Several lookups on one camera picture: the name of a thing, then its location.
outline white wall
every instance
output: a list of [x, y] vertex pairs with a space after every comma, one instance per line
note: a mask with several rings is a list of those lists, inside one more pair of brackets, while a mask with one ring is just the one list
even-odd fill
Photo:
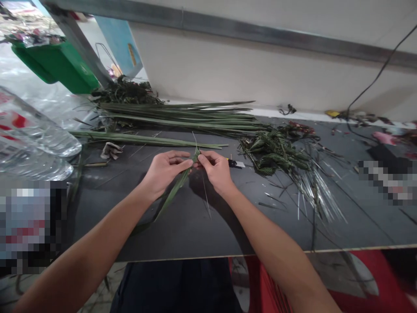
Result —
[[[417, 23], [410, 0], [148, 0], [251, 23], [393, 48]], [[152, 87], [166, 97], [292, 103], [344, 109], [381, 63], [130, 23]], [[417, 32], [399, 50], [417, 53]], [[357, 102], [398, 121], [417, 119], [417, 71], [388, 66]]]

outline forearm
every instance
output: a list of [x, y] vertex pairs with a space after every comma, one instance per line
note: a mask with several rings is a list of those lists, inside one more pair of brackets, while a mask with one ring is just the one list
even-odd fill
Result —
[[[317, 309], [338, 311], [320, 277], [299, 245], [268, 219], [236, 187], [222, 194], [241, 223], [257, 256], [274, 281], [287, 294], [295, 312]], [[311, 297], [317, 306], [306, 307]]]
[[[133, 193], [141, 193], [140, 186]], [[76, 312], [97, 289], [131, 231], [152, 203], [127, 196], [73, 244], [23, 295], [16, 312]]]

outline wire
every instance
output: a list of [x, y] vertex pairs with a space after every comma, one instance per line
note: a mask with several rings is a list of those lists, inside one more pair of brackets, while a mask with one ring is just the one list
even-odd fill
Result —
[[100, 45], [103, 48], [104, 52], [112, 60], [113, 64], [117, 66], [117, 63], [115, 62], [115, 60], [113, 60], [110, 52], [107, 50], [106, 46], [104, 44], [102, 44], [102, 43], [96, 43], [96, 51], [97, 51], [97, 56], [99, 57], [99, 60], [101, 60], [101, 58], [100, 58], [99, 49], [98, 49], [98, 46], [97, 45]]
[[381, 76], [381, 74], [382, 74], [382, 72], [383, 72], [383, 70], [387, 67], [387, 65], [388, 65], [388, 63], [391, 61], [391, 58], [392, 58], [392, 56], [394, 55], [394, 53], [397, 51], [397, 49], [398, 49], [398, 47], [416, 30], [416, 28], [417, 28], [417, 25], [416, 26], [414, 26], [413, 27], [413, 29], [398, 43], [398, 45], [396, 45], [396, 47], [391, 51], [391, 54], [390, 54], [390, 56], [388, 57], [388, 59], [385, 61], [385, 63], [384, 63], [384, 65], [382, 66], [382, 68], [381, 68], [381, 70], [379, 71], [379, 73], [378, 73], [378, 75], [375, 77], [375, 79], [374, 79], [374, 81], [368, 86], [368, 87], [366, 87], [365, 88], [365, 90], [364, 91], [362, 91], [360, 94], [359, 94], [359, 96], [357, 96], [356, 97], [356, 99], [355, 100], [353, 100], [353, 102], [351, 103], [351, 104], [349, 104], [349, 106], [347, 107], [347, 110], [346, 110], [346, 124], [347, 124], [347, 127], [348, 127], [348, 129], [349, 129], [349, 131], [351, 132], [351, 133], [354, 133], [355, 135], [357, 135], [357, 136], [359, 136], [359, 137], [362, 137], [362, 138], [365, 138], [365, 139], [368, 139], [368, 140], [372, 140], [372, 141], [374, 141], [374, 142], [376, 142], [376, 143], [379, 143], [379, 141], [377, 141], [377, 140], [374, 140], [374, 139], [372, 139], [372, 138], [368, 138], [368, 137], [366, 137], [366, 136], [363, 136], [363, 135], [361, 135], [361, 134], [358, 134], [358, 133], [355, 133], [352, 129], [351, 129], [351, 126], [350, 126], [350, 124], [349, 124], [349, 110], [350, 110], [350, 108], [351, 108], [351, 106], [369, 89], [369, 88], [371, 88], [372, 87], [372, 85], [378, 80], [378, 78], [379, 78], [379, 76]]

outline hand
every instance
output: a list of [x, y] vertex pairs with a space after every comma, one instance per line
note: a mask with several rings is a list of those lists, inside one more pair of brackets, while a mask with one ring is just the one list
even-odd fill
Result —
[[214, 190], [222, 195], [235, 186], [230, 177], [229, 162], [214, 151], [201, 151], [199, 162], [205, 168], [208, 179], [214, 186]]
[[184, 151], [169, 151], [155, 155], [145, 178], [132, 193], [141, 190], [141, 194], [152, 202], [158, 199], [175, 176], [192, 166], [192, 160], [183, 160], [182, 157], [190, 157], [190, 154]]

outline left hand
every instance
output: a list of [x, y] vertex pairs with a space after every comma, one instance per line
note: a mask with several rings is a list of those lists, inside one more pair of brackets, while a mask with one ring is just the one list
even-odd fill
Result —
[[145, 178], [132, 193], [139, 189], [151, 201], [158, 199], [179, 173], [192, 166], [192, 160], [183, 157], [190, 157], [190, 153], [172, 150], [155, 155]]

